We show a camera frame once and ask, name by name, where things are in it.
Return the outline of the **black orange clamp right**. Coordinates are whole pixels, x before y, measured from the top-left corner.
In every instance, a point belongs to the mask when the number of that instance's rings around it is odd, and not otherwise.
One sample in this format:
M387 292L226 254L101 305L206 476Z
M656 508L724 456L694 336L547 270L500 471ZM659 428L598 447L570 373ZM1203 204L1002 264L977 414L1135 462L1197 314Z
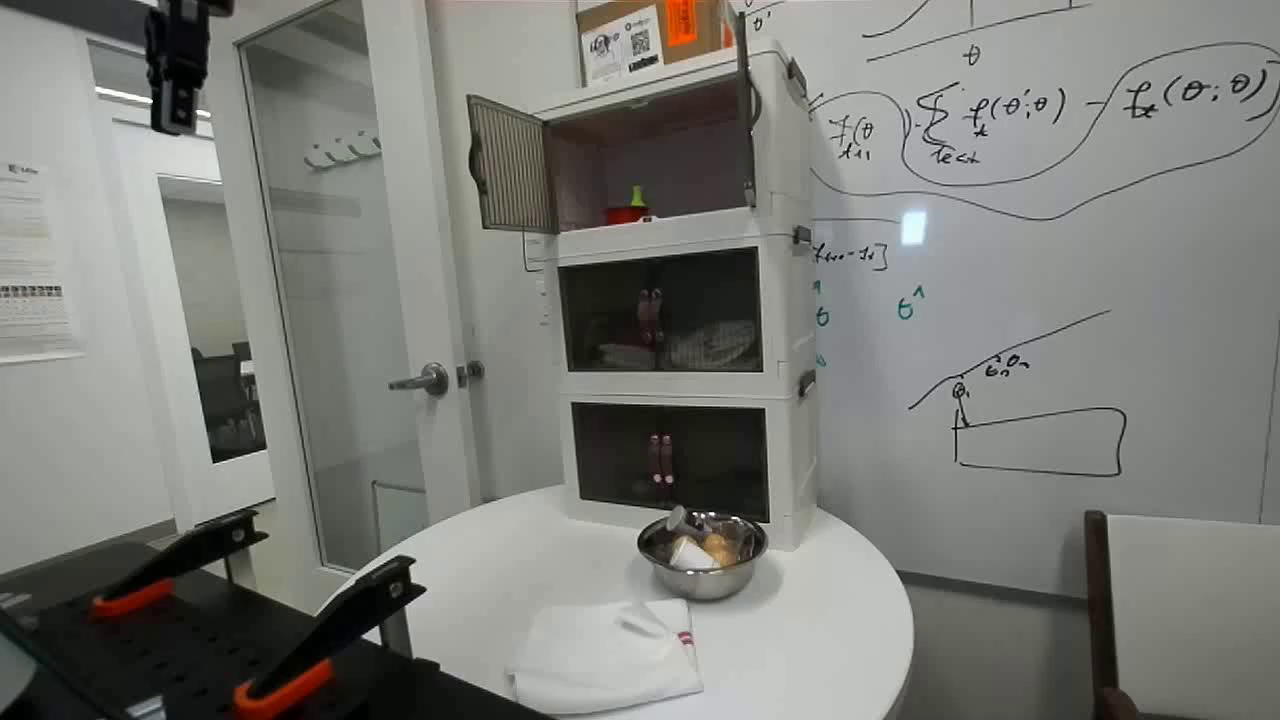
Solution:
M422 596L407 558L380 562L339 590L270 671L231 694L231 720L284 720L304 707L335 675L335 651L368 634L380 634L386 651L407 658L405 609Z

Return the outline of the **black orange clamp left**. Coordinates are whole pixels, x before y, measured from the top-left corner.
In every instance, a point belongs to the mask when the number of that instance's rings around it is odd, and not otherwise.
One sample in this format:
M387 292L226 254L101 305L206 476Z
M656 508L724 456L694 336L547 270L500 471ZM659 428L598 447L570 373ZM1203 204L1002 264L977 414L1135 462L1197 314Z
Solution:
M123 622L144 609L158 609L174 596L182 576L201 573L208 565L226 565L226 582L241 586L252 573L252 546L260 539L263 531L257 527L252 508L206 521L177 535L169 547L160 547L153 562L110 586L92 600L92 617Z

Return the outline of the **white folded cloth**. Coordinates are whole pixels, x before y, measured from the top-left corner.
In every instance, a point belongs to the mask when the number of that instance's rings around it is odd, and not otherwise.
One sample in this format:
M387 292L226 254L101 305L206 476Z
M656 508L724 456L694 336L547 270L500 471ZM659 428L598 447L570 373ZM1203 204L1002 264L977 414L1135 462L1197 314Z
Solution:
M551 606L511 660L515 699L547 715L624 713L702 689L684 600Z

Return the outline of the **metal bowl with eggs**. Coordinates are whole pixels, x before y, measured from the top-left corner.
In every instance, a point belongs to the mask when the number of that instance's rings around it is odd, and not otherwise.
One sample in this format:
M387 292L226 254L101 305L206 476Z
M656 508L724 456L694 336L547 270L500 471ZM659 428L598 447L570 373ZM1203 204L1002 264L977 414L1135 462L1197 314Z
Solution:
M636 535L659 590L714 606L738 596L767 551L767 531L733 511L671 508Z

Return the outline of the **red item in cabinet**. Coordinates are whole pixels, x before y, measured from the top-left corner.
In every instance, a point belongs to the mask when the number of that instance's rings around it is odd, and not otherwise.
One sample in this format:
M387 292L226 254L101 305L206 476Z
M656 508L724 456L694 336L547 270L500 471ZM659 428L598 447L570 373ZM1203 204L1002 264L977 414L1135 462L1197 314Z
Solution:
M631 184L629 202L624 204L609 204L603 207L603 225L636 225L636 222L649 222L649 202L645 202L645 184Z

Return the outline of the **black perforated workbench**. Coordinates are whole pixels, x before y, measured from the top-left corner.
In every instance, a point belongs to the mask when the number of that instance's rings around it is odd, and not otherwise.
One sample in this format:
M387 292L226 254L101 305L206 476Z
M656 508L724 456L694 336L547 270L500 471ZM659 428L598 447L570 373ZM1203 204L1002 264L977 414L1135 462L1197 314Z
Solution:
M322 614L215 576L177 582L174 596L123 622L92 600L153 562L144 535L40 562L0 576L6 636L35 660L34 699L74 720L231 720L231 694L270 671ZM417 651L380 649L380 634L335 651L335 675L284 720L541 720L532 707L449 675Z

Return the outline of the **cardboard box on cabinet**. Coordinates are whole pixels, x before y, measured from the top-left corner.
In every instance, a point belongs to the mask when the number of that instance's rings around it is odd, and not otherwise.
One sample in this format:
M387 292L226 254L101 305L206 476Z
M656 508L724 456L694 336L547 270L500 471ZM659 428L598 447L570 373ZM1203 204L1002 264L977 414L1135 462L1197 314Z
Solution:
M684 65L738 45L729 0L577 0L588 90Z

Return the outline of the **round white table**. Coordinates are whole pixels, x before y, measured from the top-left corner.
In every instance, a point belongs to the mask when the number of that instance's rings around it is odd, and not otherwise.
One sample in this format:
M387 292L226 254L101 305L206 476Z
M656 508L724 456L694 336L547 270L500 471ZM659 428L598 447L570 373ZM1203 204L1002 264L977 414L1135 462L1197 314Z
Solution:
M561 490L520 494L442 521L401 546L423 596L412 651L449 675L511 698L511 660L551 606L677 600L624 525L574 518ZM896 569L822 511L788 551L767 547L729 600L689 606L696 698L586 720L890 720L909 685L917 627Z

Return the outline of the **wall notice sign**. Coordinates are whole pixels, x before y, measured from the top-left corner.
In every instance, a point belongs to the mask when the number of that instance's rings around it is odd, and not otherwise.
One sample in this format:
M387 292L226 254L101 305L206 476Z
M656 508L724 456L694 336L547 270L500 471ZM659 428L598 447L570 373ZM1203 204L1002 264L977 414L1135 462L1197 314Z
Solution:
M70 357L75 342L60 198L40 163L0 161L0 362Z

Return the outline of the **black orange clamp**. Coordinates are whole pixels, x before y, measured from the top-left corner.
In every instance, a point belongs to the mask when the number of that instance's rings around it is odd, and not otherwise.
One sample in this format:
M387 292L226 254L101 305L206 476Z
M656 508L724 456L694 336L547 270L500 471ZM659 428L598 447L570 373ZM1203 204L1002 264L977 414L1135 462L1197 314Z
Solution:
M231 720L284 720L304 707L335 675L335 651L368 634L380 634L386 651L407 658L405 609L422 596L407 558L380 562L339 590L270 671L231 694Z
M144 609L158 609L174 596L182 576L201 573L208 565L226 565L226 582L241 586L252 573L252 546L260 539L263 531L257 527L252 508L206 521L177 535L169 547L160 547L153 562L110 586L92 600L92 617L123 622Z

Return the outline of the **tinted cabinet door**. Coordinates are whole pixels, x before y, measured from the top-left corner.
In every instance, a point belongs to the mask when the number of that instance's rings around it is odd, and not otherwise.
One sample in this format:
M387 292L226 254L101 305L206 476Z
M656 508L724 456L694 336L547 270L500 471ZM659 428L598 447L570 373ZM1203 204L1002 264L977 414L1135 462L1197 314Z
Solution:
M738 34L738 184L746 207L757 207L757 156L751 156L751 121L757 121L757 90L750 60L750 16L733 11Z
M480 225L500 232L547 232L551 191L544 124L488 96L469 99L469 172L480 191Z

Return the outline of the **white stacked cabinet unit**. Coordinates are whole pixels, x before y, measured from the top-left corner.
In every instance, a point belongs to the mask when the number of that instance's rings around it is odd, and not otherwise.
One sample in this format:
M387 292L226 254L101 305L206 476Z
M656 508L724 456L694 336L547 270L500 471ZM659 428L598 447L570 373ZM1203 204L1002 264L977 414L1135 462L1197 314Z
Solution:
M817 508L809 81L750 53L757 207L738 184L738 57L544 108L565 497L588 521L746 511L788 547ZM645 184L649 222L603 225Z

